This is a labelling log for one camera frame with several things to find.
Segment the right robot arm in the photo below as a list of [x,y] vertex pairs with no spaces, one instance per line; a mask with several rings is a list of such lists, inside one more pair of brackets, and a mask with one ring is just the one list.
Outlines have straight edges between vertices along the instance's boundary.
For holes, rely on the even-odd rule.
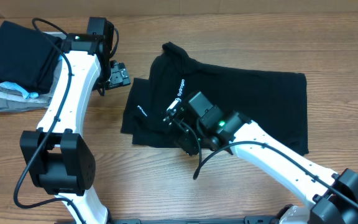
[[358,174],[338,173],[309,161],[267,134],[237,111],[223,112],[206,99],[175,100],[164,119],[175,128],[176,144],[188,155],[201,155],[193,174],[216,154],[226,151],[262,169],[302,203],[290,205],[272,223],[358,223]]

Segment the black polo shirt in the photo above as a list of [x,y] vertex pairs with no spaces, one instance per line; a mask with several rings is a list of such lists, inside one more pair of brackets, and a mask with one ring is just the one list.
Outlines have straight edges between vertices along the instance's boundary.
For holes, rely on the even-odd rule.
[[220,67],[189,57],[168,42],[152,63],[148,79],[135,78],[121,132],[133,144],[174,148],[163,122],[168,106],[200,91],[223,111],[238,111],[271,137],[304,156],[308,150],[306,77],[302,73]]

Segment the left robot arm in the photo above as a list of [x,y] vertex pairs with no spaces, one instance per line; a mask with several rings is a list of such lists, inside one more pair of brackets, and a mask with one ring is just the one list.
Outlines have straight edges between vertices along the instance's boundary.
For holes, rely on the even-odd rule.
[[111,60],[112,37],[68,34],[63,62],[51,103],[35,131],[24,131],[20,147],[36,187],[53,195],[75,223],[112,223],[110,211],[93,187],[96,161],[83,139],[90,94],[130,85],[123,63]]

